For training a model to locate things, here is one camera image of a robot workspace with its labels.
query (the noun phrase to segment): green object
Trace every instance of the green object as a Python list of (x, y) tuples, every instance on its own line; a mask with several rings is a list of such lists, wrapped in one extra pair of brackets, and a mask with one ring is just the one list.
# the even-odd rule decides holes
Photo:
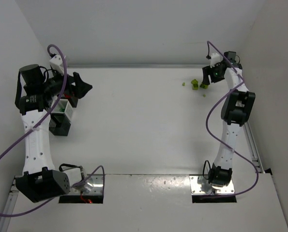
[(193, 90), (198, 90), (198, 81), (196, 79), (192, 80), (191, 84)]
[(200, 87), (201, 87), (201, 88), (204, 88), (204, 89), (207, 89), (207, 88), (208, 88), (208, 85), (205, 85), (205, 84), (202, 83), (202, 84), (200, 85)]

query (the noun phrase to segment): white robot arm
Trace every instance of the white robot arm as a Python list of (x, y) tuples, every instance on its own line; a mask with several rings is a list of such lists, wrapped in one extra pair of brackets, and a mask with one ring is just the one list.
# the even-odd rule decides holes
[[(49, 131), (54, 135), (67, 136), (71, 121), (65, 113), (51, 113), (40, 126), (33, 128), (44, 117), (57, 99), (63, 84), (63, 72), (59, 68), (61, 59), (54, 56), (55, 63), (52, 78), (45, 81), (40, 66), (28, 65), (19, 70), (26, 85), (26, 96), (21, 97), (20, 75), (18, 77), (17, 95), (15, 104), (20, 110), (25, 132), (33, 129), (26, 139), (25, 165), (23, 176), (16, 178), (16, 187), (32, 202), (39, 202), (49, 198), (69, 193), (70, 187), (84, 179), (85, 174), (81, 166), (65, 165), (68, 169), (63, 170), (60, 166), (56, 170), (49, 147)], [(64, 92), (64, 101), (77, 107), (78, 99), (83, 98), (92, 86), (83, 82), (76, 72), (73, 76), (68, 75)], [(76, 188), (82, 189), (85, 184)]]
[[(211, 82), (215, 83), (223, 79), (226, 80), (229, 90), (234, 89), (242, 82), (238, 74), (242, 75), (242, 66), (236, 63), (235, 52), (226, 52), (225, 56), (236, 68), (237, 73), (228, 65), (225, 60), (220, 62), (220, 55), (213, 53), (211, 55), (210, 66), (203, 68), (203, 82), (201, 87), (207, 88)], [(249, 115), (255, 101), (255, 94), (249, 92), (245, 84), (239, 86), (226, 99), (222, 111), (223, 132), (221, 140), (235, 149), (237, 136), (245, 122), (248, 121)], [(224, 144), (220, 144), (216, 159), (209, 171), (208, 182), (211, 185), (222, 187), (227, 186), (232, 176), (232, 159), (234, 150)]]

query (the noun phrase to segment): red wire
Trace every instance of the red wire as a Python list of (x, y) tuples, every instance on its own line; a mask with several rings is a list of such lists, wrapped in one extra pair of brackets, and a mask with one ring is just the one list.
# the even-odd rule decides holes
[(81, 198), (81, 200), (84, 201), (85, 203), (88, 203), (88, 202), (86, 202), (86, 200), (82, 197), (82, 192), (80, 193), (80, 198)]

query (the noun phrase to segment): white wall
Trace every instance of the white wall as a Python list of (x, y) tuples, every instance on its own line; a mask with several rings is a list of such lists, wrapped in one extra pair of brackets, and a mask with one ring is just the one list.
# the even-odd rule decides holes
[(252, 129), (288, 222), (288, 0), (267, 0), (241, 54)]
[[(48, 64), (45, 50), (14, 0), (0, 0), (0, 154), (23, 134), (14, 105), (18, 69), (31, 63)], [(24, 143), (0, 162), (0, 212), (15, 174), (22, 172)]]
[(264, 0), (16, 0), (40, 43), (74, 64), (203, 64), (238, 50)]

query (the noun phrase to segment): rectangular hole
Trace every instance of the rectangular hole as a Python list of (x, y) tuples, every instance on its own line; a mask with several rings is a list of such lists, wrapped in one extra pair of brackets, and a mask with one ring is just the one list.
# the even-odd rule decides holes
[(53, 112), (54, 113), (64, 112), (67, 102), (68, 100), (60, 99)]
[[(82, 198), (86, 201), (90, 200), (92, 204), (103, 204), (103, 196), (89, 196), (89, 195), (83, 195)], [(64, 195), (60, 196), (59, 203), (75, 203), (75, 204), (88, 204), (87, 202), (84, 202), (80, 195)]]
[(236, 203), (235, 196), (222, 197), (222, 198), (208, 198), (200, 195), (192, 195), (192, 203)]
[(58, 116), (58, 115), (54, 115), (54, 118), (59, 122), (61, 123), (64, 119), (64, 116)]

